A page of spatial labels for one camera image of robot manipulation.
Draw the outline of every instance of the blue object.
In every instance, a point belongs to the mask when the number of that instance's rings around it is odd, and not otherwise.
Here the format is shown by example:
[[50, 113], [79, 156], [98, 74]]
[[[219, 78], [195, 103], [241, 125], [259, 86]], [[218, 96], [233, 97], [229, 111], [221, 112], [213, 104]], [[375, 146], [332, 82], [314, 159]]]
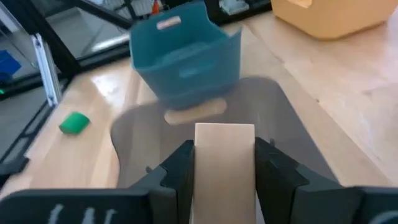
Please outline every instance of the blue object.
[[12, 79], [21, 65], [15, 60], [7, 50], [0, 50], [0, 81]]
[[186, 108], [239, 80], [241, 32], [210, 22], [203, 2], [184, 4], [132, 28], [132, 64], [167, 106]]

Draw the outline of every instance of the wooden tabletop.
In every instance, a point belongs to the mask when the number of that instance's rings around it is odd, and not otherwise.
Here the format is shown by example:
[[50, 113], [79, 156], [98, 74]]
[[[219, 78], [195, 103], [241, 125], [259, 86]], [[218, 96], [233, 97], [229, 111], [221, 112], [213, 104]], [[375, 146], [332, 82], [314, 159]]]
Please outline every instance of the wooden tabletop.
[[[398, 12], [351, 37], [317, 41], [272, 13], [225, 27], [244, 27], [242, 77], [263, 75], [284, 90], [343, 185], [398, 184]], [[115, 187], [118, 158], [109, 128], [126, 109], [156, 100], [122, 60], [74, 79], [27, 152], [25, 171], [1, 197], [27, 188]], [[78, 136], [58, 125], [71, 111], [91, 124]]]

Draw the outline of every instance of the wooden block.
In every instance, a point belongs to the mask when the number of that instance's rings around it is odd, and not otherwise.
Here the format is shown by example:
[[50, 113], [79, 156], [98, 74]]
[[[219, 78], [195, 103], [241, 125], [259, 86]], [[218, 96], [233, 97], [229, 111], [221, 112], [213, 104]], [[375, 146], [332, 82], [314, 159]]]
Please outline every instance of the wooden block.
[[195, 125], [194, 224], [256, 222], [254, 125]]

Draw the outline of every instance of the yellow bin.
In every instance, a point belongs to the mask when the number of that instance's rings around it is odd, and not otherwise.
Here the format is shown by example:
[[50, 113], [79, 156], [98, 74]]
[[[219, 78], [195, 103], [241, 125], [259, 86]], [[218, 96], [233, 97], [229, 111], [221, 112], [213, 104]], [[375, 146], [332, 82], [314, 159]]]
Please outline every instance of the yellow bin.
[[318, 39], [337, 39], [383, 23], [398, 0], [271, 0], [274, 14]]

